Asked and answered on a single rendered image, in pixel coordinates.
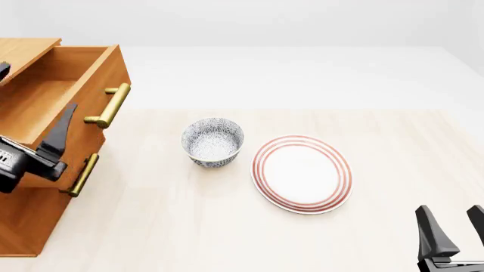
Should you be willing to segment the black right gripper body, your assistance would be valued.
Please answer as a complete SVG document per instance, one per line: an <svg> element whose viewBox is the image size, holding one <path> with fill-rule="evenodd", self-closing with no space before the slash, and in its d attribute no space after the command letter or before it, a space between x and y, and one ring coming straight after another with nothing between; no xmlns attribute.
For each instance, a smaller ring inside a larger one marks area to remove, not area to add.
<svg viewBox="0 0 484 272"><path fill-rule="evenodd" d="M447 255L419 255L420 272L484 272L484 261L452 261Z"/></svg>

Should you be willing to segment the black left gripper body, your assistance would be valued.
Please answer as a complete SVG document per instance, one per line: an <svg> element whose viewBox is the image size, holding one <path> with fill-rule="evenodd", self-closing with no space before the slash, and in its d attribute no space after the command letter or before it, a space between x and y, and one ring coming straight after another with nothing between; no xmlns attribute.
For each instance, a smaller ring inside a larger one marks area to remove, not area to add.
<svg viewBox="0 0 484 272"><path fill-rule="evenodd" d="M0 135L0 172L18 182L26 172L57 181L67 169L60 160L40 156L36 151Z"/></svg>

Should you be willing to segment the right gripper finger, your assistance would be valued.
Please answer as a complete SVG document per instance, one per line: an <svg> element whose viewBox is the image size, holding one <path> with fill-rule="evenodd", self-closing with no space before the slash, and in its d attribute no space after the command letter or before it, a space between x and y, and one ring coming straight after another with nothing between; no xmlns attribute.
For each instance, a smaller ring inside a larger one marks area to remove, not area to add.
<svg viewBox="0 0 484 272"><path fill-rule="evenodd" d="M419 230L418 260L450 258L460 249L449 239L427 206L415 210Z"/></svg>
<svg viewBox="0 0 484 272"><path fill-rule="evenodd" d="M478 205L472 206L467 210L467 216L484 246L484 208Z"/></svg>

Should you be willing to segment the wooden cabinet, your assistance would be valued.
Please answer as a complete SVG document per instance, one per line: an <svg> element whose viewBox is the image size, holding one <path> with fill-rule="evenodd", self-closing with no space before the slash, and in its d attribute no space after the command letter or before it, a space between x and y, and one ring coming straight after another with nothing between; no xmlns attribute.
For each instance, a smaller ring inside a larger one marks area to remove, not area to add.
<svg viewBox="0 0 484 272"><path fill-rule="evenodd" d="M11 65L8 76L0 82L0 86L11 81L53 47L59 46L66 46L59 38L0 38L0 63Z"/></svg>

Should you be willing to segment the wooden drawer, closed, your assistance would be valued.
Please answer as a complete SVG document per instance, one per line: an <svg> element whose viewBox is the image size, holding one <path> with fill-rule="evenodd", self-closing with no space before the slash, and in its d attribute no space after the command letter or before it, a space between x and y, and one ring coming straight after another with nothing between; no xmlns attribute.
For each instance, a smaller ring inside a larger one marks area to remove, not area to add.
<svg viewBox="0 0 484 272"><path fill-rule="evenodd" d="M27 173L10 194L0 193L0 257L36 257L73 197L60 193L75 182L84 160L105 142L98 135L64 154L71 159L58 181Z"/></svg>

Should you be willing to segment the wooden drawer, open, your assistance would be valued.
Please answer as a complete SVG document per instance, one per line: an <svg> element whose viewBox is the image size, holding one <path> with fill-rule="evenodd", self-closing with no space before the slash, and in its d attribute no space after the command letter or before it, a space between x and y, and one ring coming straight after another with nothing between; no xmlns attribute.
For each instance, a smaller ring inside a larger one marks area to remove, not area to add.
<svg viewBox="0 0 484 272"><path fill-rule="evenodd" d="M130 82L118 46L59 46L0 86L0 135L30 149L37 148L67 106L77 105L61 158L68 164L66 171L55 182L27 173L20 187L70 187L105 140L102 128L84 118L100 115L109 104L112 97L105 88Z"/></svg>

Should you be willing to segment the white plate with red rings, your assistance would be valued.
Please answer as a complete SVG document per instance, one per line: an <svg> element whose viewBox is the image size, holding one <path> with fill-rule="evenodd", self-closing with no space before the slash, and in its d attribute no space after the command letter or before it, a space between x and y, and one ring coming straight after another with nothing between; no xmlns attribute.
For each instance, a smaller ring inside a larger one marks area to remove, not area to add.
<svg viewBox="0 0 484 272"><path fill-rule="evenodd" d="M352 171L334 147L307 135L265 142L250 163L255 188L278 208L300 215L332 212L348 201Z"/></svg>

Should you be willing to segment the blue patterned bowl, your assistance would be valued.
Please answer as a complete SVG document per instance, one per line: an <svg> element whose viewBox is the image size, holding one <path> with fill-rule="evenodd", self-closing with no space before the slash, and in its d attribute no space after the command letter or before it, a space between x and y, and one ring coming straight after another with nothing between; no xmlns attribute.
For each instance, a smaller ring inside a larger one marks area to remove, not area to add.
<svg viewBox="0 0 484 272"><path fill-rule="evenodd" d="M190 124L181 133L181 146L197 165L223 167L232 162L244 144L244 131L230 119L209 117Z"/></svg>

